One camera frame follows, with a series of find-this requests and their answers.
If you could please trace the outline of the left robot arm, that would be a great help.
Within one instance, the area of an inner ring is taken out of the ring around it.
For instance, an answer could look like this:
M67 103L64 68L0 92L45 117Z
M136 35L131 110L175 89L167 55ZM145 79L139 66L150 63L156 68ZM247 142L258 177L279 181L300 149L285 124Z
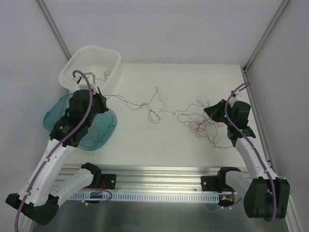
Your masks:
M95 117L107 111L106 98L100 91L74 92L64 115L55 122L45 153L30 180L18 193L9 194L5 202L18 214L47 225L73 194L85 187L101 187L101 169L89 162L63 184L55 187L53 183L65 159L87 135Z

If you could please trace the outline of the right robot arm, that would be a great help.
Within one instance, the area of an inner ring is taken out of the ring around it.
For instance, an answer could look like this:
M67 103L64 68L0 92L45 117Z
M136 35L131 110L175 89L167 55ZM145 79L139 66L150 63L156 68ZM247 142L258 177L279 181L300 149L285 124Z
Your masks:
M268 165L266 158L257 150L256 136L248 126L251 106L242 101L228 103L221 100L204 112L215 122L227 126L227 136L232 146L241 155L250 179L237 167L221 167L216 176L203 176L203 190L234 190L243 200L247 217L274 220L285 218L290 193L290 184Z

